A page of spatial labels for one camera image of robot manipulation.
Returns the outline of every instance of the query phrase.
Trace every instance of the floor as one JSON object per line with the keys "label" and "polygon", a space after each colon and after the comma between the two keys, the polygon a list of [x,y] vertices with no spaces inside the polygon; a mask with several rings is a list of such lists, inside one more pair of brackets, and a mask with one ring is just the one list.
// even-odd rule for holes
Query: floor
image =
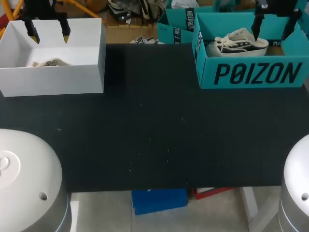
{"label": "floor", "polygon": [[[254,188],[258,206],[269,188]],[[238,188],[201,200],[190,198],[183,208],[139,216],[134,214],[131,191],[74,193],[71,200],[77,221],[71,232],[248,232]],[[264,232],[281,232],[276,218]]]}

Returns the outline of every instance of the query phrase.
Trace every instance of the teal box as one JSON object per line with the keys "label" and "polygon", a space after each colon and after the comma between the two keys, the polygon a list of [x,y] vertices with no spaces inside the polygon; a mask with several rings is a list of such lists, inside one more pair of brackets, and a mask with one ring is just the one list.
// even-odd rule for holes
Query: teal box
{"label": "teal box", "polygon": [[304,33],[309,36],[309,2],[306,10],[303,11],[301,18],[298,20],[298,23]]}
{"label": "teal box", "polygon": [[162,15],[157,25],[160,42],[165,44],[192,43],[193,32],[170,26],[166,14]]}
{"label": "teal box", "polygon": [[166,7],[166,14],[168,16],[169,25],[192,32],[194,30],[196,13],[219,12],[220,8],[220,0],[215,0],[213,6],[202,6],[187,9],[172,9],[171,2],[172,0],[168,0]]}
{"label": "teal box", "polygon": [[300,26],[285,40],[287,17],[267,14],[260,38],[281,44],[284,55],[263,57],[207,57],[204,41],[214,41],[240,28],[251,31],[253,13],[197,14],[192,50],[201,88],[301,87],[309,73],[309,41]]}

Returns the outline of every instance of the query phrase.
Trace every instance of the screw hole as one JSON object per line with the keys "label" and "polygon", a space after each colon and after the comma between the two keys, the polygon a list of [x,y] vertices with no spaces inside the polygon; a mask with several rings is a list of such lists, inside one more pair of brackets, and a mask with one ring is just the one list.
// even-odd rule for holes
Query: screw hole
{"label": "screw hole", "polygon": [[39,198],[40,198],[42,201],[46,201],[46,200],[47,200],[47,195],[46,195],[44,192],[40,192]]}
{"label": "screw hole", "polygon": [[303,200],[303,201],[306,201],[306,200],[308,200],[308,198],[309,198],[309,194],[308,193],[303,193],[303,195],[301,195],[301,199]]}

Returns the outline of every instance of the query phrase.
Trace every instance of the black tabletop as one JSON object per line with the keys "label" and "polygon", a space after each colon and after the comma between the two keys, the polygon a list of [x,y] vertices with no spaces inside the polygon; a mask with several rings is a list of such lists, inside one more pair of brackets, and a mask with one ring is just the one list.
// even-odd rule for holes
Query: black tabletop
{"label": "black tabletop", "polygon": [[201,90],[190,45],[107,45],[103,94],[0,98],[69,191],[280,185],[309,133],[306,89]]}

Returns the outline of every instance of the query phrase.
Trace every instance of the white sneaker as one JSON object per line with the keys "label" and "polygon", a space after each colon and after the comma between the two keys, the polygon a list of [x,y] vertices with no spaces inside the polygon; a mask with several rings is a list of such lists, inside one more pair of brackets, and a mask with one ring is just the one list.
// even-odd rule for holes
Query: white sneaker
{"label": "white sneaker", "polygon": [[225,37],[216,37],[215,42],[206,48],[208,57],[261,57],[264,56],[268,47],[268,41],[257,38],[241,28]]}

